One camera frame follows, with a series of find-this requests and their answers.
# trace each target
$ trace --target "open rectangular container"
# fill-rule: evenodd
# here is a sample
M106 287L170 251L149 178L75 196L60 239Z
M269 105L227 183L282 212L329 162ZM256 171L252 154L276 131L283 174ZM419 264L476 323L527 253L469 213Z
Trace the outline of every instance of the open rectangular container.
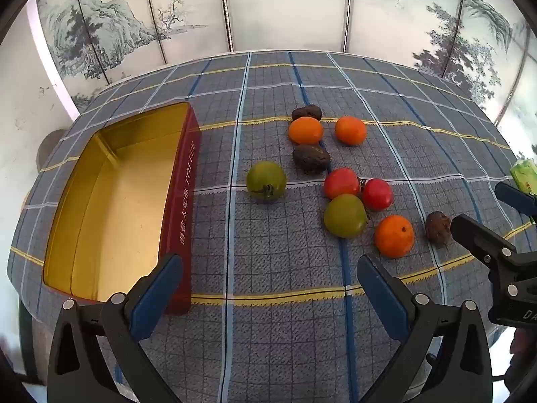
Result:
M183 277L168 312L190 308L190 233L200 133L188 103L97 131L65 186L49 235L44 282L106 301L127 293L159 256L177 253Z

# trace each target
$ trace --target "white light strip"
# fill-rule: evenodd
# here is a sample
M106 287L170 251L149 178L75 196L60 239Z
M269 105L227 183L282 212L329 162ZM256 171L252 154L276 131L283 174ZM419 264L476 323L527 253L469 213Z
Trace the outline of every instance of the white light strip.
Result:
M52 84L52 87L60 99L63 108L66 110L69 117L71 117L71 119L74 121L79 117L80 112L67 92L67 89L65 88L65 85L58 74L56 65L54 65L50 51L48 50L45 34L43 33L41 21L39 20L37 0L28 0L26 3L26 14L28 14L28 22L30 23L30 30L32 31L34 43L36 44L37 53L41 58L41 63L43 64L43 68L45 68L48 79L50 80L50 84Z

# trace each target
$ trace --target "green tomato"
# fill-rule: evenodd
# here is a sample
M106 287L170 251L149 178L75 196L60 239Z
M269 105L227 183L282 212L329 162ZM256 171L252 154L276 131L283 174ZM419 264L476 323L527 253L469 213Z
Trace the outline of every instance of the green tomato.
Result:
M248 171L246 187L259 200L275 200L285 192L287 177L280 165L271 161L260 161Z
M356 195L339 195L328 203L324 211L324 226L332 235L341 238L359 235L366 223L366 211Z

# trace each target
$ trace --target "white wall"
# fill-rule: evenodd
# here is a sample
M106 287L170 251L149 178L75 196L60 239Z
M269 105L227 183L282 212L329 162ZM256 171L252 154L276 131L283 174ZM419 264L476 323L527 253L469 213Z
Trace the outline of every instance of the white wall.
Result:
M26 193L37 177L39 144L71 120L41 64L23 9L0 44L0 337L19 350L18 295L7 258ZM17 367L20 359L12 359Z

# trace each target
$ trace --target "gray checkered fabric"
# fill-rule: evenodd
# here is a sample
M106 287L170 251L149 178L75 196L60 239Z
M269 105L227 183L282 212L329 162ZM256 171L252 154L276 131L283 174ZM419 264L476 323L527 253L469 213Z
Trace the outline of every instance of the gray checkered fabric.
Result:
M77 156L104 126L189 101L203 128L192 290L215 300L194 299L188 314L163 316L143 349L183 401L347 402L352 392L363 396L398 343L389 339L364 295L343 298L340 244L322 222L325 175L307 176L296 168L288 121L272 118L289 117L307 100L325 118L353 115L367 122L367 139L356 147L342 145L335 123L323 122L333 168L381 177L394 191L392 206L368 213L364 232L346 243L351 285L358 284L358 258L378 254L375 226L386 215L401 214L412 222L416 242L406 257L382 258L383 265L394 276L410 277L411 292L437 303L476 301L492 334L485 268L475 260L455 262L466 250L454 242L431 247L423 225L432 211L466 213L501 235L528 222L493 196L491 189L516 158L498 146L506 145L503 137L467 95L415 69L306 51L201 59L108 87L39 173L14 233L8 275L32 315L54 328L66 296L42 283L39 262ZM259 160L277 162L287 175L285 196L271 204L245 192L246 174ZM535 250L537 231L530 227L510 240L521 252ZM325 293L314 297L316 289ZM113 372L114 355L106 340L100 343ZM433 341L430 351L438 344ZM409 396L420 390L428 371L424 364Z

